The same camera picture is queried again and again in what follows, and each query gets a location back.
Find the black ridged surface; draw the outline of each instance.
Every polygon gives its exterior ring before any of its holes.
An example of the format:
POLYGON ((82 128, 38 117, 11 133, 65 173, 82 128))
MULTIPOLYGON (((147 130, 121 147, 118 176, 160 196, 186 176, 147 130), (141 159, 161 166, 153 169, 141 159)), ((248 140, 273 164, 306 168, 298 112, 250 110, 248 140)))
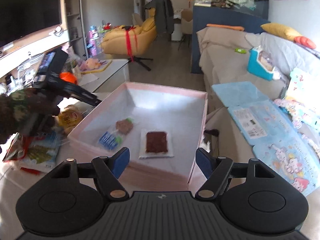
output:
POLYGON ((257 236, 235 228, 213 203, 200 202, 190 192, 135 192, 112 203, 103 217, 83 232, 63 237, 25 233, 20 240, 254 240, 306 239, 298 231, 281 236, 257 236))

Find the blue partition wall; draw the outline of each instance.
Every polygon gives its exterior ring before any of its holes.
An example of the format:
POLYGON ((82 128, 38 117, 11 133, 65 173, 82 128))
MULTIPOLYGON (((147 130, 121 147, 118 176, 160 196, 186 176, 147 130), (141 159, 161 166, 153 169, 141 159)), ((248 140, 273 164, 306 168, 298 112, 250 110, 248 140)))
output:
POLYGON ((221 9, 217 7, 193 7, 193 34, 192 34, 192 67, 191 73, 202 73, 199 67, 200 51, 196 32, 204 29, 208 23, 231 26, 242 26, 249 33, 262 33, 260 27, 269 21, 262 18, 244 14, 231 9, 221 9))

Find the metal screw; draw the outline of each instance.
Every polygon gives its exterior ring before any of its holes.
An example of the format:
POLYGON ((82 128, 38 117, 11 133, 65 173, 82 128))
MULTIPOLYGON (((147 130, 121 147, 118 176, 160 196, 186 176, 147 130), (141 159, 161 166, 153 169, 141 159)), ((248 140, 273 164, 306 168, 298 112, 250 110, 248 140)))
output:
POLYGON ((214 196, 214 193, 211 190, 203 189, 198 192, 198 195, 203 198, 210 198, 214 196))
POLYGON ((110 196, 113 198, 122 198, 125 196, 125 191, 117 189, 110 192, 110 196))

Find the yellow tray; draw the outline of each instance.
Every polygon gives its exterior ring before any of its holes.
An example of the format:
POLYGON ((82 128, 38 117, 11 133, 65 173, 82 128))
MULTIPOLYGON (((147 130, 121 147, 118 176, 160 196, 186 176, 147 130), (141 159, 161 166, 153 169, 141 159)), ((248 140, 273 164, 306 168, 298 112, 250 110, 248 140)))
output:
POLYGON ((112 63, 112 59, 107 59, 109 60, 109 62, 101 65, 99 68, 93 69, 93 70, 86 70, 86 71, 81 71, 81 74, 89 74, 89 73, 97 73, 97 72, 102 72, 104 71, 111 63, 112 63))

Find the shelf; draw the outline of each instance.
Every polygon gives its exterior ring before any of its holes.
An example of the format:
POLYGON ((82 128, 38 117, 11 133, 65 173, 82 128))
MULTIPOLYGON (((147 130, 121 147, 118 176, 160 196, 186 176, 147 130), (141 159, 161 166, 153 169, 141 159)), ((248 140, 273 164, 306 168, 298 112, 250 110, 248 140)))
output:
POLYGON ((73 40, 71 40, 70 42, 77 41, 77 40, 79 40, 79 39, 82 39, 82 37, 78 37, 78 38, 76 38, 76 39, 73 39, 73 40))
POLYGON ((69 14, 69 15, 67 15, 67 17, 76 16, 76 15, 80 15, 80 13, 69 14))

